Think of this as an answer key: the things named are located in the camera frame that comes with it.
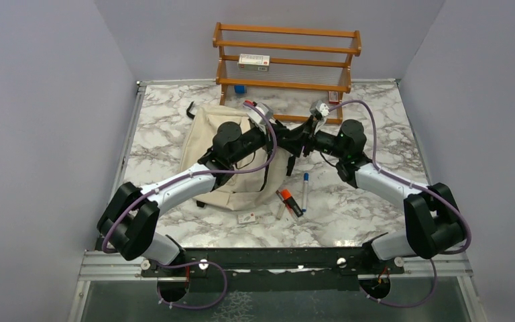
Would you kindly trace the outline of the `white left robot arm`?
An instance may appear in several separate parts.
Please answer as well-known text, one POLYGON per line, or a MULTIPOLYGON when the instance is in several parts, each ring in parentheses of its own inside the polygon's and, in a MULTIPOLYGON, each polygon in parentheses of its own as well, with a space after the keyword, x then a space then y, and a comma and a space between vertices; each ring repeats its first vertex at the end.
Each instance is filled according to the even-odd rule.
POLYGON ((288 129, 279 122, 267 122, 266 127, 266 131, 253 127, 242 132, 232 121, 222 123, 211 147, 184 172, 144 188, 131 182, 121 185, 97 223, 104 237, 102 250, 118 253, 128 261, 140 256, 156 261, 167 275, 181 272, 184 258, 180 246, 171 237, 156 233, 159 216, 225 185, 236 174, 234 165, 260 148, 269 156, 278 146, 299 154, 303 139, 310 133, 307 124, 288 129))

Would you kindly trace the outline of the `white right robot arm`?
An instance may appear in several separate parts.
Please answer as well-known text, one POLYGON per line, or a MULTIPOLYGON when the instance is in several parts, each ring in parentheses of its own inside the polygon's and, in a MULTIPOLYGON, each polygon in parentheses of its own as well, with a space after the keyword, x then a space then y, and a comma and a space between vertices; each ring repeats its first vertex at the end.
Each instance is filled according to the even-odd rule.
POLYGON ((404 214, 404 231, 364 243, 367 250, 361 253, 360 264, 365 271, 376 273, 396 257, 431 259, 452 254, 451 247, 458 243, 470 245, 470 230, 447 185, 424 186, 378 166, 364 152, 364 127, 354 119, 344 121, 335 135, 316 130, 317 125, 313 117, 294 129, 277 125, 277 143, 296 156, 318 151, 336 157, 335 168, 343 182, 383 198, 404 214))

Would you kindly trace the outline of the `beige canvas backpack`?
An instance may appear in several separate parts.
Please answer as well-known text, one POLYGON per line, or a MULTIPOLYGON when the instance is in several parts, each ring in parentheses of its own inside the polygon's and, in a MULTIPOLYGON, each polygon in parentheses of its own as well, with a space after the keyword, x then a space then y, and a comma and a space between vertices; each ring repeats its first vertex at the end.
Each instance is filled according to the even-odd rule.
MULTIPOLYGON (((255 128, 246 112, 222 105, 199 106, 192 118, 183 144, 181 171, 191 167, 211 147, 221 124, 232 121, 240 126, 242 133, 255 128)), ((278 149, 267 167, 249 174, 235 174, 226 185, 193 199, 198 207, 211 205, 231 211, 252 209, 280 189, 285 178, 291 175, 295 159, 286 150, 278 149)))

